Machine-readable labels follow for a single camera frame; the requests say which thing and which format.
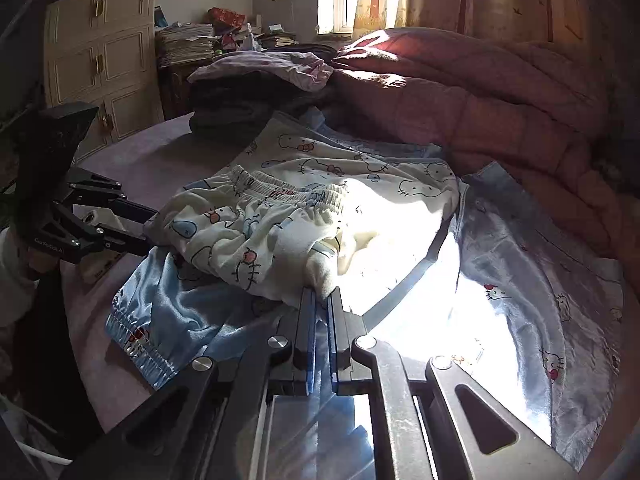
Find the white Hello Kitty pants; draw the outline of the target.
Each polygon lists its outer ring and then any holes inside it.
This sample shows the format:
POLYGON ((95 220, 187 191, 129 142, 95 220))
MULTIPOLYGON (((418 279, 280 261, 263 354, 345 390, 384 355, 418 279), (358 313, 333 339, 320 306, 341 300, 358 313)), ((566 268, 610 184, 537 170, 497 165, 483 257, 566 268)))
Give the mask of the white Hello Kitty pants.
POLYGON ((338 290, 361 313, 426 256, 458 201, 440 159, 392 162, 275 114, 228 166, 168 200, 148 232, 252 295, 295 307, 304 288, 338 290))

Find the pink plaid quilt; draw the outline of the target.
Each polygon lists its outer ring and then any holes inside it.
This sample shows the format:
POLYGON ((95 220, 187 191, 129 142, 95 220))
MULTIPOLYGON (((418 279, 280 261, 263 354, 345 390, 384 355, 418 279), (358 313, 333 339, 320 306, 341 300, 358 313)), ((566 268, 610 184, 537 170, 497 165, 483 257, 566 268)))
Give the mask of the pink plaid quilt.
POLYGON ((639 255, 631 202, 597 170, 602 82, 550 44, 502 44, 436 28, 378 30, 342 47, 332 81, 376 133, 448 148, 457 172, 500 162, 564 230, 596 252, 639 255))

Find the blue Hello Kitty pajama top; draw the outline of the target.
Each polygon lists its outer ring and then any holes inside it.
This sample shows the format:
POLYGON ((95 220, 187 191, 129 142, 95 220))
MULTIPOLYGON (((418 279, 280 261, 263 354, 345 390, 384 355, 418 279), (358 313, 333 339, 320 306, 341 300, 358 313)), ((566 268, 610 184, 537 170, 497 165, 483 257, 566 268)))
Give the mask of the blue Hello Kitty pajama top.
MULTIPOLYGON (((436 145, 310 130, 392 162, 445 162, 436 145)), ((407 364, 451 356, 570 464, 584 466, 620 374, 622 269, 564 234, 500 165, 454 176, 458 206, 426 256, 367 311, 342 297, 343 307, 407 364)), ((252 295, 152 243, 116 292, 105 328, 153 387, 197 356, 242 352, 267 322, 300 306, 252 295)))

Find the stack of books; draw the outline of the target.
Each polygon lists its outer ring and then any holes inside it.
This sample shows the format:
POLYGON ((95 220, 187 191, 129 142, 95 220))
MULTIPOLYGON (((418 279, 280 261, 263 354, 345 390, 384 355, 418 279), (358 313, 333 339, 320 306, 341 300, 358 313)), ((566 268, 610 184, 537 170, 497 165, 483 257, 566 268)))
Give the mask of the stack of books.
POLYGON ((296 33, 288 32, 281 24, 268 25, 256 39, 264 50, 298 44, 296 33))

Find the pink cartoon folded garment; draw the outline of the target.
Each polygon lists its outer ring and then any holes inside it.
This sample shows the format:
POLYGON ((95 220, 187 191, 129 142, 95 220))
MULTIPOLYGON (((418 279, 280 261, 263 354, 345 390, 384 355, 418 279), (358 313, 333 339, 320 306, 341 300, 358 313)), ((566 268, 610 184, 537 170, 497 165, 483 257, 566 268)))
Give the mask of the pink cartoon folded garment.
POLYGON ((225 54, 194 70, 190 84, 200 80, 262 72, 289 82, 299 90, 318 92, 331 78, 334 69, 311 52, 238 51, 225 54))

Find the stack of papers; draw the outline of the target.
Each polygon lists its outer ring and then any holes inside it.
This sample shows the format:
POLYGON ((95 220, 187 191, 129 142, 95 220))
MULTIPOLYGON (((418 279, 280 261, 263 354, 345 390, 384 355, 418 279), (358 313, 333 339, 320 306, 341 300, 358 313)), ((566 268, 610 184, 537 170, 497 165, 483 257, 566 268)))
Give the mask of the stack of papers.
POLYGON ((211 24, 175 23, 155 31, 156 59, 160 68, 210 61, 214 57, 211 24))

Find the cream drawer cabinet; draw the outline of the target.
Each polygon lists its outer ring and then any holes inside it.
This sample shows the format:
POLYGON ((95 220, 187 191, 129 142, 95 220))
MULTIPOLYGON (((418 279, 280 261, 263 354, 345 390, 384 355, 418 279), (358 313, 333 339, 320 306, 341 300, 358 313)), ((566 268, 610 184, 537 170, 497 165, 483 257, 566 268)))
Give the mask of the cream drawer cabinet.
POLYGON ((58 0, 43 25, 49 106, 86 102, 98 114, 78 145, 79 162, 164 120, 158 90, 155 0, 58 0))

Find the wooden desk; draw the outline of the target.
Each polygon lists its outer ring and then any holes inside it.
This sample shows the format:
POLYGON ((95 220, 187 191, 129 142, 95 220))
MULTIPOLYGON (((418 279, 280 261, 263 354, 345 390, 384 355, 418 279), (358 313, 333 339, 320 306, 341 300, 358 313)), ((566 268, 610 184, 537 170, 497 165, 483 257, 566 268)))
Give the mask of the wooden desk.
POLYGON ((192 112, 191 105, 191 84, 189 76, 198 68, 209 66, 212 62, 210 58, 197 60, 191 63, 171 64, 161 66, 156 63, 157 83, 160 89, 160 102, 164 118, 174 119, 192 112))

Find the red box on desk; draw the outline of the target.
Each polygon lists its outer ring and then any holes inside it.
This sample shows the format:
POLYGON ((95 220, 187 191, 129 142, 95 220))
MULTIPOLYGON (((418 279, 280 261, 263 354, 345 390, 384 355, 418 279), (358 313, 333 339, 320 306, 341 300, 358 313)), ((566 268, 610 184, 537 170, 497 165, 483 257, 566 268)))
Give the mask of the red box on desk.
POLYGON ((246 21, 245 14, 217 8, 216 6, 206 12, 206 18, 213 25, 213 29, 217 34, 223 34, 226 30, 241 28, 246 21))

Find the dark folded clothes stack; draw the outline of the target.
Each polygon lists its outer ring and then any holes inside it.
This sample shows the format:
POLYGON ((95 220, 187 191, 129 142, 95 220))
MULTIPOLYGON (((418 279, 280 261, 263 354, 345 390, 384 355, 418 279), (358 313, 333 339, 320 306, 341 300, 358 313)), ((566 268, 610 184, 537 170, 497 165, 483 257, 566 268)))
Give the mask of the dark folded clothes stack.
MULTIPOLYGON (((292 44, 267 52, 311 52, 329 66, 337 50, 325 44, 292 44)), ((330 80, 318 92, 299 90, 276 76, 255 72, 191 84, 191 131, 209 139, 227 138, 248 142, 262 131, 275 112, 293 117, 309 107, 322 107, 334 97, 330 80)))

